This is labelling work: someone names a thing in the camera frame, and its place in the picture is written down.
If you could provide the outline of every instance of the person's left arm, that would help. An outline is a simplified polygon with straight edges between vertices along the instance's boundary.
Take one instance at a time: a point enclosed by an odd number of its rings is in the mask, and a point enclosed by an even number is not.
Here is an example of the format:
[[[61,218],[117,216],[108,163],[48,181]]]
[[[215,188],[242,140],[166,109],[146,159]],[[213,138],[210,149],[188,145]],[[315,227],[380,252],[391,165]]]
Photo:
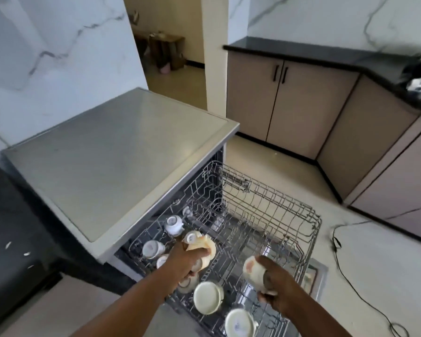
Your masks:
[[[142,337],[165,297],[188,276],[199,258],[209,254],[207,249],[185,251],[186,247],[184,243],[176,243],[165,264],[135,284],[72,337]]]

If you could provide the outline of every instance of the dishwasher rack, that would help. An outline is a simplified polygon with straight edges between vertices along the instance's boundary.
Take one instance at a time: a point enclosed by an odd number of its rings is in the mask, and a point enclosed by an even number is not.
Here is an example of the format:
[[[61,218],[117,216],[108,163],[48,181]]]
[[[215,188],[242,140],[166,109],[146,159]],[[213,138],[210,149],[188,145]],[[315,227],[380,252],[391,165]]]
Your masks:
[[[219,282],[225,290],[222,307],[212,315],[202,315],[194,308],[193,293],[175,291],[168,299],[170,304],[184,309],[210,336],[224,336],[226,314],[240,306],[258,322],[257,336],[281,336],[288,320],[257,300],[255,290],[242,276],[243,263],[251,255],[266,255],[301,283],[321,226],[312,207],[225,164],[209,162],[181,198],[130,241],[127,252],[144,275],[156,268],[156,262],[142,257],[143,244],[161,241],[169,251],[175,243],[163,228],[170,215],[182,217],[185,233],[197,230],[213,239],[217,253],[200,272],[200,281]]]

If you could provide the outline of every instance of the person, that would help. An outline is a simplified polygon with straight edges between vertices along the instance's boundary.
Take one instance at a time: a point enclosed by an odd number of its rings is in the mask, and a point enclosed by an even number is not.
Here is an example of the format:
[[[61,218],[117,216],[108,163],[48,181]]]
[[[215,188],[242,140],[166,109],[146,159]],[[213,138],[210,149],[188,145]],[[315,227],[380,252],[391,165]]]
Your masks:
[[[135,284],[72,337],[142,337],[165,297],[191,274],[199,258],[210,253],[207,249],[186,248],[185,243],[176,243],[162,267]],[[266,256],[257,256],[256,260],[267,269],[272,290],[277,291],[274,297],[259,293],[258,299],[290,319],[303,337],[350,336],[286,270]]]

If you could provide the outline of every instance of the dishwasher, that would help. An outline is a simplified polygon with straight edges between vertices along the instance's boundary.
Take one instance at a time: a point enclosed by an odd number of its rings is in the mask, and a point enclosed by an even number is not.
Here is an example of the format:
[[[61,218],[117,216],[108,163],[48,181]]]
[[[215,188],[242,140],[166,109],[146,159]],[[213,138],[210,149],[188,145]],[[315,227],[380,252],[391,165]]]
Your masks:
[[[327,268],[311,259],[321,218],[307,204],[224,164],[224,144],[239,124],[142,89],[129,91],[7,149],[28,185],[84,248],[135,281],[156,269],[142,247],[157,240],[171,215],[185,233],[199,231],[217,252],[199,272],[218,282],[221,308],[202,315],[193,293],[167,303],[200,334],[225,335],[225,316],[243,307],[259,337],[296,336],[289,321],[257,300],[242,276],[245,260],[268,256],[318,300]]]

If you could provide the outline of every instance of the hand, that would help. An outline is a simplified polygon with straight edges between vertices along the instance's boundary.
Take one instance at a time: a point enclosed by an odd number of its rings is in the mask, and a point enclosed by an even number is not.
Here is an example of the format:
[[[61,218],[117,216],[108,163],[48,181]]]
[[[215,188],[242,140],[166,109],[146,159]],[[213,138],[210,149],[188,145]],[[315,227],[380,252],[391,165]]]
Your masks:
[[[284,317],[289,318],[293,303],[299,300],[300,295],[306,293],[295,282],[290,273],[273,260],[263,255],[257,256],[256,260],[267,269],[265,280],[267,289],[277,292],[277,296],[270,296],[259,292],[257,294],[259,301],[267,302],[274,310],[281,313]]]
[[[195,262],[210,254],[208,249],[192,249],[186,251],[188,244],[184,242],[177,242],[174,244],[173,249],[168,255],[168,259],[165,264],[161,267],[165,267],[169,271],[171,277],[173,277],[175,284],[178,284],[181,280],[189,275],[195,275],[190,270],[192,269]]]

